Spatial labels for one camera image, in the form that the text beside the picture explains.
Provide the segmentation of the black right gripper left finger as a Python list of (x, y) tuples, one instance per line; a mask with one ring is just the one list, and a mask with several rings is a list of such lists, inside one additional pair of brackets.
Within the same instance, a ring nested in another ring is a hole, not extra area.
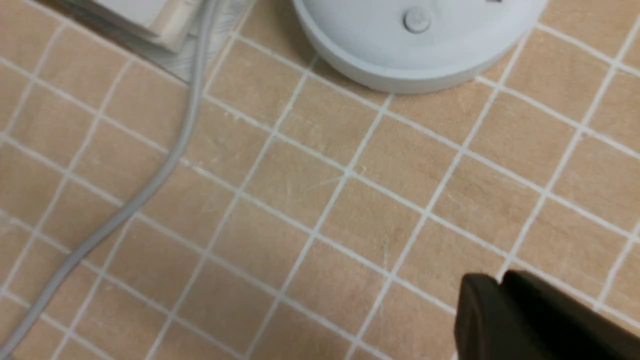
[(454, 323), (458, 359), (521, 359), (531, 350), (527, 335), (514, 301), (495, 278), (462, 276)]

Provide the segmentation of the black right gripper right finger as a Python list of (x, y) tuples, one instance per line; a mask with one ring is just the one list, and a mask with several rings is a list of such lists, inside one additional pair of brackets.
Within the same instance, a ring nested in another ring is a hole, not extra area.
[(539, 276), (507, 271), (501, 282), (529, 330), (554, 360), (637, 360), (639, 337)]

